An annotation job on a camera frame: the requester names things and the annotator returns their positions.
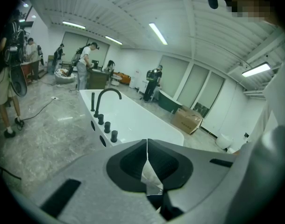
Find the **black tap handle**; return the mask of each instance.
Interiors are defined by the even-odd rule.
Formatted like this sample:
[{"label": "black tap handle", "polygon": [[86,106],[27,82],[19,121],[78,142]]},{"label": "black tap handle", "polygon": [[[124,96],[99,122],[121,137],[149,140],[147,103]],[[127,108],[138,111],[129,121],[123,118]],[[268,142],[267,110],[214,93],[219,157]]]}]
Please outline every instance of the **black tap handle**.
[{"label": "black tap handle", "polygon": [[99,125],[103,125],[104,124],[104,115],[103,114],[99,114],[98,120],[99,120],[98,124]]},{"label": "black tap handle", "polygon": [[95,111],[95,92],[92,92],[92,104],[91,111]]},{"label": "black tap handle", "polygon": [[110,133],[110,122],[105,122],[104,133]]},{"label": "black tap handle", "polygon": [[111,132],[111,139],[110,139],[110,141],[115,143],[117,140],[118,140],[118,131],[117,130],[113,130]]}]

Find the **shorts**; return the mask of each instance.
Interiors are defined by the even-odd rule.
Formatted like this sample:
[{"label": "shorts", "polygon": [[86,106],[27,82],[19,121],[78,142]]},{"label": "shorts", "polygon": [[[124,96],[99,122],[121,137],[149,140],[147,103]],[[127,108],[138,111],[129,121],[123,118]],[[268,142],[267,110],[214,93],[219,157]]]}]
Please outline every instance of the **shorts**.
[{"label": "shorts", "polygon": [[5,67],[0,73],[0,105],[6,103],[8,97],[16,95],[10,83],[9,72],[10,68]]}]

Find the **gray floor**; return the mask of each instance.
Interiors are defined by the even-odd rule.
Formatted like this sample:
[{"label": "gray floor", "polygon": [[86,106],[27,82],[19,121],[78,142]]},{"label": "gray floor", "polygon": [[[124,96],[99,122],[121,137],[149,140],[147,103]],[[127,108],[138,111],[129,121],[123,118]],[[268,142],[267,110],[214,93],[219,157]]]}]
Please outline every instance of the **gray floor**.
[{"label": "gray floor", "polygon": [[[80,112],[78,94],[75,91],[69,92],[69,89],[75,89],[76,83],[57,88],[43,82],[54,84],[55,79],[51,75],[44,76],[41,82],[28,87],[25,97],[19,98],[22,119],[37,114],[51,101],[51,96],[58,97],[60,100],[52,101],[37,117],[26,120],[22,131],[17,130],[14,124],[15,111],[12,104],[7,111],[12,128],[16,131],[13,139],[4,138],[5,128],[0,116],[0,166],[21,177],[22,181],[5,172],[3,177],[9,187],[28,197],[39,183],[61,167],[77,157],[94,151],[86,138],[86,130],[83,126],[84,115]],[[160,108],[156,102],[144,103],[139,99],[141,95],[126,85],[121,84],[117,89],[170,123],[171,114]],[[182,131],[181,133],[185,137],[185,147],[224,152],[216,146],[215,138],[201,129],[193,135]]]}]

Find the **black shoe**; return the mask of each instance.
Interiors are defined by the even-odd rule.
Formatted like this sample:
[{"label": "black shoe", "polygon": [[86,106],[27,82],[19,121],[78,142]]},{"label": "black shoe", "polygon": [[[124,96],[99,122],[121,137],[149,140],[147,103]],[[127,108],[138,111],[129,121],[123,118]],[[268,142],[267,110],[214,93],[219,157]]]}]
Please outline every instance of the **black shoe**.
[{"label": "black shoe", "polygon": [[5,132],[3,134],[4,134],[4,137],[6,137],[6,138],[13,138],[13,137],[15,137],[16,132],[13,130],[12,133],[9,133],[7,130],[5,130]]},{"label": "black shoe", "polygon": [[15,118],[15,123],[16,123],[17,125],[19,125],[20,127],[23,127],[23,126],[24,126],[24,121],[23,121],[23,120],[18,121],[18,118]]}]

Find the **box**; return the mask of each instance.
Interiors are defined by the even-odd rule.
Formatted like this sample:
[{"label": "box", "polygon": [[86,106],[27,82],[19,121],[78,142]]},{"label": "box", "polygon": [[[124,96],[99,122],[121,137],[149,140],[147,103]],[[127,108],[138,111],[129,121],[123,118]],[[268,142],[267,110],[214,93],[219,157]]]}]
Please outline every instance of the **box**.
[{"label": "box", "polygon": [[191,110],[187,106],[182,106],[178,108],[171,123],[184,132],[191,134],[200,127],[203,119],[201,114]]}]

